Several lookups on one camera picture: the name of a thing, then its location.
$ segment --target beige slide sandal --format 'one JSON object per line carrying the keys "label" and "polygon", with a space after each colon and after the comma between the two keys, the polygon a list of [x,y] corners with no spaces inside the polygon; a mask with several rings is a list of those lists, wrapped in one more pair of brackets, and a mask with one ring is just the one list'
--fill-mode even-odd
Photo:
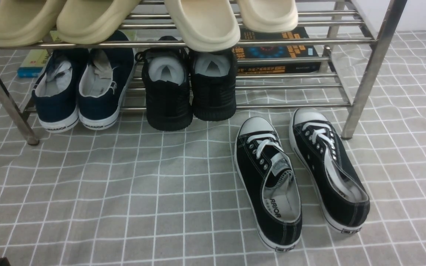
{"label": "beige slide sandal", "polygon": [[65,2],[0,0],[0,47],[21,47],[41,41],[55,26]]}
{"label": "beige slide sandal", "polygon": [[57,20],[59,37],[72,44],[108,39],[141,0],[68,0]]}
{"label": "beige slide sandal", "polygon": [[229,0],[165,0],[186,45],[198,52],[222,51],[240,40]]}
{"label": "beige slide sandal", "polygon": [[244,25],[255,32],[277,33],[295,29],[295,0],[238,0]]}

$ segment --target black knit sneaker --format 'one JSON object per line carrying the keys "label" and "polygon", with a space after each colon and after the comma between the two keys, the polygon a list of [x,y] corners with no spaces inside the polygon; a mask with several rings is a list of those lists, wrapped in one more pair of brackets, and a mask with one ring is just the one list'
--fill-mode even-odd
{"label": "black knit sneaker", "polygon": [[252,117],[244,122],[236,138],[234,161],[259,238],[275,251],[293,249],[301,234],[300,195],[290,159],[267,120]]}
{"label": "black knit sneaker", "polygon": [[298,109],[290,123],[290,145],[313,176],[329,225],[344,234],[361,230],[369,196],[331,123],[316,109]]}
{"label": "black knit sneaker", "polygon": [[236,112],[238,60],[231,49],[189,52],[193,113],[204,121],[227,120]]}
{"label": "black knit sneaker", "polygon": [[[161,41],[177,41],[172,36]],[[147,122],[161,131],[188,127],[193,119],[188,82],[188,54],[184,48],[151,48],[136,54],[143,61]]]}

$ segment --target shoe rack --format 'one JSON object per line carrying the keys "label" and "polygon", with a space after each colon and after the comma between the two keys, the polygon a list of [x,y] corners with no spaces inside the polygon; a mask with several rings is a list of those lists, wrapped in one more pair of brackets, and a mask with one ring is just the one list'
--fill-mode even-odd
{"label": "shoe rack", "polygon": [[[260,47],[260,46],[279,46],[279,45],[324,45],[322,56],[311,58],[293,58],[286,59],[288,62],[320,62],[320,71],[309,74],[266,74],[266,75],[245,75],[238,76],[238,80],[252,79],[316,79],[316,78],[334,78],[335,83],[316,83],[316,84],[299,84],[299,85],[258,85],[258,86],[236,86],[238,91],[256,91],[256,90],[272,90],[272,89],[338,89],[343,98],[339,102],[323,102],[323,103],[285,103],[285,104],[243,104],[238,105],[238,110],[244,109],[291,109],[291,108],[348,108],[349,115],[346,124],[343,127],[342,138],[350,139],[357,127],[361,113],[371,93],[374,82],[377,78],[379,69],[381,68],[384,56],[389,48],[394,32],[399,23],[402,12],[404,11],[407,0],[389,0],[389,7],[385,14],[382,26],[377,35],[370,28],[370,24],[360,9],[356,0],[296,0],[296,2],[335,2],[333,10],[327,11],[307,11],[299,12],[299,18],[304,17],[320,17],[320,20],[299,20],[298,27],[329,27],[326,38],[310,38],[310,39],[294,39],[280,41],[240,41],[238,45],[244,47]],[[163,5],[163,0],[144,0],[141,5]],[[130,14],[125,22],[120,25],[120,29],[136,29],[136,30],[152,30],[152,29],[175,29],[175,25],[170,23],[145,23],[146,20],[168,20],[168,14]],[[362,37],[337,37],[340,27],[359,27]],[[369,62],[363,74],[360,86],[356,95],[350,95],[347,88],[343,85],[342,76],[335,68],[332,60],[333,46],[340,44],[368,44],[372,49]],[[150,48],[150,47],[186,47],[183,42],[167,42],[167,41],[135,41],[135,42],[102,42],[100,44],[76,45],[64,42],[53,42],[51,37],[46,37],[43,42],[29,45],[26,47],[17,47],[10,49],[71,49],[76,47],[99,48],[99,47],[133,47],[133,48]],[[248,63],[263,64],[284,59],[254,59]],[[134,78],[131,88],[127,93],[143,92],[145,89],[140,86],[141,78]],[[27,123],[31,113],[36,110],[31,100],[23,106],[18,106],[4,83],[0,79],[0,102],[7,111],[18,130],[27,140],[29,145],[37,145],[39,138],[34,134],[31,126]],[[122,112],[136,113],[145,111],[145,106],[123,106]]]}

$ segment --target sneaker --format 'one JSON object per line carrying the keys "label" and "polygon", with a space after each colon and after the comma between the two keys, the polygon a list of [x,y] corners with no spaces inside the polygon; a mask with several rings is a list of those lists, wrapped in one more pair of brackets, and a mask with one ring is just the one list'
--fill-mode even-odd
{"label": "sneaker", "polygon": [[[108,41],[128,40],[120,31],[108,38]],[[114,125],[134,71],[132,48],[91,49],[77,89],[80,121],[84,126],[102,130]]]}
{"label": "sneaker", "polygon": [[223,121],[236,112],[238,60],[231,49],[216,52],[190,51],[193,114],[204,121]]}
{"label": "sneaker", "polygon": [[369,196],[331,123],[316,109],[298,109],[290,123],[289,138],[313,176],[328,224],[341,233],[359,232],[369,213]]}
{"label": "sneaker", "polygon": [[300,195],[289,157],[274,127],[247,119],[234,147],[234,162],[246,189],[259,238],[275,251],[289,251],[301,235]]}
{"label": "sneaker", "polygon": [[51,133],[78,123],[77,84],[88,60],[87,49],[54,50],[32,90],[40,125]]}
{"label": "sneaker", "polygon": [[[159,40],[177,41],[172,36]],[[157,130],[181,130],[192,122],[187,57],[185,49],[179,47],[151,48],[136,54],[136,61],[144,62],[141,76],[147,122]]]}

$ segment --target white toe cap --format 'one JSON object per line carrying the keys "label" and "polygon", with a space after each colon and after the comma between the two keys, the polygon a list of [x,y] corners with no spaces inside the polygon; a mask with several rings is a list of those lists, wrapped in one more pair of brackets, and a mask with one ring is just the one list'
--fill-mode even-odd
{"label": "white toe cap", "polygon": [[275,131],[269,121],[262,117],[255,116],[247,119],[240,129],[240,135],[249,134],[257,131]]}
{"label": "white toe cap", "polygon": [[328,121],[328,119],[315,108],[301,108],[295,112],[294,125],[311,120]]}

